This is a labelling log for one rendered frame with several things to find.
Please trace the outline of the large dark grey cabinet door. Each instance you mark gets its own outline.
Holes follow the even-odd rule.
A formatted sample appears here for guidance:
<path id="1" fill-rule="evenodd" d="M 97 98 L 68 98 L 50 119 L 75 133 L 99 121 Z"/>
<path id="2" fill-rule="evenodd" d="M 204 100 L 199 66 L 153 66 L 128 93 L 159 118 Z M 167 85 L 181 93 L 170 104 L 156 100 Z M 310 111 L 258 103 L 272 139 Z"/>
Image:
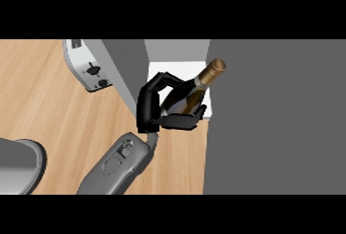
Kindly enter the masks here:
<path id="1" fill-rule="evenodd" d="M 346 194 L 346 40 L 214 40 L 204 191 Z"/>

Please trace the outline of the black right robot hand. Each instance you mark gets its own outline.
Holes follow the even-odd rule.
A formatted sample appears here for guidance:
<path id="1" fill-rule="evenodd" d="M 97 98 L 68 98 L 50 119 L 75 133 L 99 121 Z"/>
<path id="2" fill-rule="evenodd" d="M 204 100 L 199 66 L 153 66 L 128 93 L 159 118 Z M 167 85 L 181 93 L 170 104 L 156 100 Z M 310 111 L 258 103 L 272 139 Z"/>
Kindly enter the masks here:
<path id="1" fill-rule="evenodd" d="M 139 133 L 156 133 L 159 128 L 192 131 L 202 119 L 207 105 L 201 103 L 193 114 L 161 114 L 161 104 L 168 92 L 183 83 L 168 72 L 158 72 L 140 88 L 136 104 Z"/>

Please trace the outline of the grey cabinet body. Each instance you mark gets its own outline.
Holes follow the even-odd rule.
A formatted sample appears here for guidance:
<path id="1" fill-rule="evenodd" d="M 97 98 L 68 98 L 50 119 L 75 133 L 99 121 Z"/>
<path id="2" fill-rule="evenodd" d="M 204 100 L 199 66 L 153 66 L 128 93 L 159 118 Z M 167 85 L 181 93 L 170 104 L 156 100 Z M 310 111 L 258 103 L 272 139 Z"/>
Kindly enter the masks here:
<path id="1" fill-rule="evenodd" d="M 208 39 L 85 39 L 133 114 L 142 86 L 158 71 L 192 79 L 207 66 Z"/>

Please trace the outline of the silver toaster with black knobs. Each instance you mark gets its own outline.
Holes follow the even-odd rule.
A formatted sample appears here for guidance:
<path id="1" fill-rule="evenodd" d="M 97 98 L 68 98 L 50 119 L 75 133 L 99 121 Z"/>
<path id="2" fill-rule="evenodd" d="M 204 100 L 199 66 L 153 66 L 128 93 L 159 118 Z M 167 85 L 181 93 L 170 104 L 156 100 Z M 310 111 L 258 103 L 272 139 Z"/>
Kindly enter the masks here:
<path id="1" fill-rule="evenodd" d="M 94 92 L 112 85 L 103 69 L 87 48 L 82 39 L 62 40 L 63 57 L 74 77 L 81 82 L 85 91 Z"/>

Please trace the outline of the dark wine bottle gold neck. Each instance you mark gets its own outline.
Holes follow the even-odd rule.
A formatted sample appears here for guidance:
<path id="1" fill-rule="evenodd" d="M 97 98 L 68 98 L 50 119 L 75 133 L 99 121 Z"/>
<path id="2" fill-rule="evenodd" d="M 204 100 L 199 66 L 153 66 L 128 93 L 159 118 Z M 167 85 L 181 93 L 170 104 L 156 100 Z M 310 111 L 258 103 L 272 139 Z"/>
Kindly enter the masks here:
<path id="1" fill-rule="evenodd" d="M 193 114 L 201 105 L 204 94 L 218 75 L 226 70 L 226 63 L 215 58 L 205 69 L 168 92 L 161 104 L 161 114 Z"/>

